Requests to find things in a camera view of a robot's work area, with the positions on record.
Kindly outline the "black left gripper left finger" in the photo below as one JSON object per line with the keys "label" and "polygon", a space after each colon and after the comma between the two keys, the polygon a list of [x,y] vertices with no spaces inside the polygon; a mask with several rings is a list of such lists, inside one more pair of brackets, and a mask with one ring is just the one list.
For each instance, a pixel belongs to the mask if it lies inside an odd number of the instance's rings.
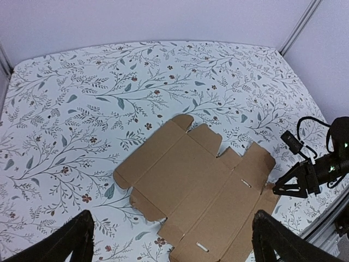
{"label": "black left gripper left finger", "polygon": [[92,261],[94,220],[88,210],[65,223],[50,236],[5,261]]}

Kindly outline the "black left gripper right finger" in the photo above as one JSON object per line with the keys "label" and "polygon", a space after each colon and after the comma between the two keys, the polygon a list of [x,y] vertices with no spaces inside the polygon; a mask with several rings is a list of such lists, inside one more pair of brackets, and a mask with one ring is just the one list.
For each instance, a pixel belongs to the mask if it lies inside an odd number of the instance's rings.
{"label": "black left gripper right finger", "polygon": [[306,242],[264,210],[252,222],[252,247],[256,261],[338,261],[338,258]]}

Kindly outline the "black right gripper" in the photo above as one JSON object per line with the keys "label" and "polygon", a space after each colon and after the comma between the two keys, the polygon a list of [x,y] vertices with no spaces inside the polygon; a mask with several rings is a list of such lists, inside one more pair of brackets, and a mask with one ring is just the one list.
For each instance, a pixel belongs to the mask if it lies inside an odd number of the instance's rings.
{"label": "black right gripper", "polygon": [[336,187],[348,174],[348,158],[321,157],[311,162],[295,164],[280,177],[272,191],[275,195],[307,198],[308,194],[320,194],[320,185]]}

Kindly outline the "brown cardboard box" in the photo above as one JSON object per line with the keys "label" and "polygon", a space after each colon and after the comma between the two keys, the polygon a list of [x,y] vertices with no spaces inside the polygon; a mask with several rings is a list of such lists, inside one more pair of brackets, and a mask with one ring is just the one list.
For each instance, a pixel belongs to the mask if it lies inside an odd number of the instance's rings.
{"label": "brown cardboard box", "polygon": [[220,152],[220,134],[193,117],[167,121],[124,160],[113,177],[131,188],[130,203],[148,221],[164,219],[158,234],[172,245],[171,261],[245,261],[252,220],[272,213],[278,197],[267,179],[271,154],[252,143],[244,155]]}

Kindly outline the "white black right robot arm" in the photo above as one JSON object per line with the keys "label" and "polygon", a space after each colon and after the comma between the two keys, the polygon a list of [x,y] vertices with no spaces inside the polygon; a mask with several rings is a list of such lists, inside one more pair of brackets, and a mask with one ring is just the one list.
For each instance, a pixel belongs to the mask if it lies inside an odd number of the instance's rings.
{"label": "white black right robot arm", "polygon": [[[299,136],[300,124],[305,120],[313,120],[328,128],[326,148],[328,154],[318,158],[317,153]],[[273,193],[297,198],[307,198],[309,194],[320,194],[320,186],[336,187],[348,174],[348,117],[336,118],[331,125],[314,117],[302,117],[297,123],[297,135],[285,131],[282,141],[293,154],[304,158],[296,163],[284,176],[280,177]]]}

